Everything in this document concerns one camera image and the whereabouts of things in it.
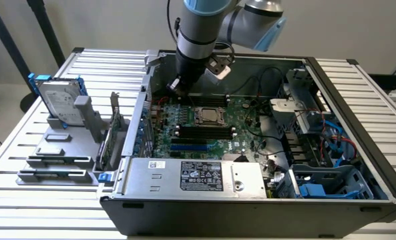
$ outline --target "power supply label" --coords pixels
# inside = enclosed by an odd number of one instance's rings
[[[221,162],[182,161],[179,187],[183,191],[223,191]]]

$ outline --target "white wall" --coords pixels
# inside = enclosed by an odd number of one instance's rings
[[[174,49],[166,0],[44,0],[64,55],[73,47]],[[171,17],[182,0],[172,0]],[[283,0],[287,24],[277,55],[357,59],[372,73],[396,65],[396,0]],[[53,74],[56,64],[25,0],[0,0],[0,15],[29,69]],[[235,47],[237,52],[251,51]],[[0,43],[0,83],[22,80]]]

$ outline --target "gray floor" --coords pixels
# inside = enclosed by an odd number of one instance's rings
[[[24,115],[18,103],[28,93],[24,84],[0,84],[0,141],[5,140]]]

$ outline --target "motherboard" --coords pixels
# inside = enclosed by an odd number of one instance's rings
[[[249,112],[255,104],[257,101],[246,97],[229,97],[218,104],[192,98],[186,102],[174,98],[159,102],[151,113],[152,157],[227,160],[246,155],[253,158],[261,141],[247,131],[261,132],[259,116]]]

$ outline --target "robotic arm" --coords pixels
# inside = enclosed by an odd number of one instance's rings
[[[168,88],[186,95],[204,71],[217,78],[229,72],[233,61],[212,54],[217,42],[267,51],[281,33],[285,17],[281,0],[183,0],[175,67]]]

